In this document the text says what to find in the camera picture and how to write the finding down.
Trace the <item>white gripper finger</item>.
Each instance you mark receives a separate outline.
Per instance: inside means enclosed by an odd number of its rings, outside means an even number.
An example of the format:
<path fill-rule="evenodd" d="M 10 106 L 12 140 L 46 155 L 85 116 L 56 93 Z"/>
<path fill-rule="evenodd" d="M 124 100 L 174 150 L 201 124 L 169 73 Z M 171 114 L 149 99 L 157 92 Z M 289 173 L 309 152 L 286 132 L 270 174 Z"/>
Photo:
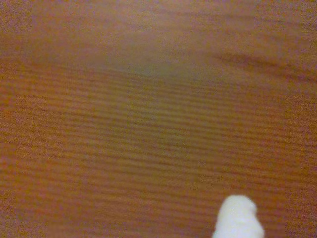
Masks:
<path fill-rule="evenodd" d="M 213 238 L 264 238 L 256 203 L 245 195 L 230 195 L 222 203 Z"/>

